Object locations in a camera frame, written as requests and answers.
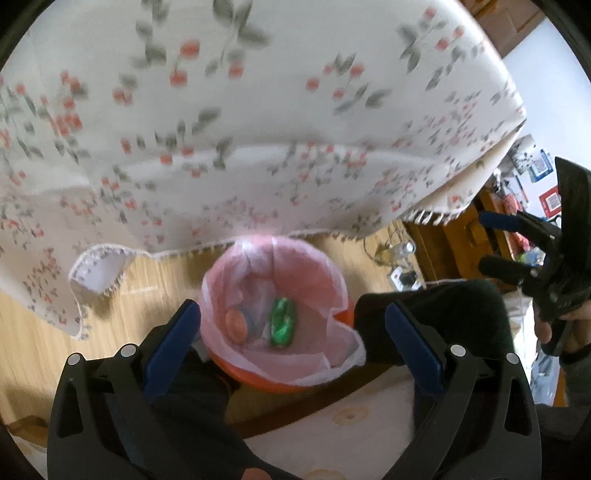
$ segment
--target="blue gripper pad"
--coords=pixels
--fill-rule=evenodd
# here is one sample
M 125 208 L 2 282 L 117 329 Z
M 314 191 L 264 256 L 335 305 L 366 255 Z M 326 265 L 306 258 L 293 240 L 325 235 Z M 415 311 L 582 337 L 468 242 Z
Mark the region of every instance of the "blue gripper pad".
M 186 300 L 174 317 L 171 320 L 174 321 L 172 328 L 144 367 L 143 393 L 148 402 L 168 391 L 199 331 L 201 310 L 196 302 Z
M 478 215 L 480 224 L 486 228 L 505 230 L 506 232 L 519 232 L 522 227 L 521 219 L 517 215 L 505 215 L 496 212 L 481 212 Z
M 385 321 L 386 330 L 419 389 L 430 397 L 442 396 L 444 367 L 421 333 L 395 303 L 386 308 Z

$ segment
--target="person's arm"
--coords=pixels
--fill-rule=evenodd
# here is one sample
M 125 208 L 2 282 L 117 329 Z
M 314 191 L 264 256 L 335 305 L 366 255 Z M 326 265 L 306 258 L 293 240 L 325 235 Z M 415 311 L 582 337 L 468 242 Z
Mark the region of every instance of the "person's arm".
M 591 406 L 591 300 L 562 318 L 574 322 L 560 356 L 567 400 L 570 406 Z M 545 322 L 536 320 L 535 332 L 542 343 L 552 337 L 550 325 Z

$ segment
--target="human hand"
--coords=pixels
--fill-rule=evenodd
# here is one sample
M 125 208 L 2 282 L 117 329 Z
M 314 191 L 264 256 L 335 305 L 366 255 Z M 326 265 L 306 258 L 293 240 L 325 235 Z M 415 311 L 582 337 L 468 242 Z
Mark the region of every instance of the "human hand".
M 548 322 L 540 320 L 539 309 L 534 305 L 535 335 L 541 343 L 548 343 L 552 338 L 552 328 Z M 564 353 L 574 353 L 591 343 L 591 300 L 582 307 L 562 315 L 561 320 L 573 323 L 573 330 L 564 344 Z

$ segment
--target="wooden cabinet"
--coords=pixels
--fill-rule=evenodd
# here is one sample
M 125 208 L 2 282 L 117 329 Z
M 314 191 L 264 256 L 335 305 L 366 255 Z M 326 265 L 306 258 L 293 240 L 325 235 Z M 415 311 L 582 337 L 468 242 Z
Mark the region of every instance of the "wooden cabinet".
M 545 18 L 530 0 L 462 0 L 505 57 Z
M 483 189 L 472 205 L 446 226 L 404 224 L 417 244 L 415 255 L 425 280 L 485 278 L 478 270 L 482 257 L 498 255 L 506 260 L 515 259 L 521 250 L 514 237 L 500 230 L 485 229 L 478 220 L 483 210 L 504 213 L 501 199 Z M 494 282 L 501 291 L 514 290 L 500 281 Z

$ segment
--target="cable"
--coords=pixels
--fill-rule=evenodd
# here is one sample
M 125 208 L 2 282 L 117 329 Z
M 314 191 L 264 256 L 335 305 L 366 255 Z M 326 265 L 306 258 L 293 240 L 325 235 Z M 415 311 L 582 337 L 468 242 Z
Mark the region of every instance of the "cable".
M 459 283 L 466 281 L 465 278 L 444 278 L 442 280 L 426 281 L 423 282 L 425 285 L 439 285 L 441 283 Z

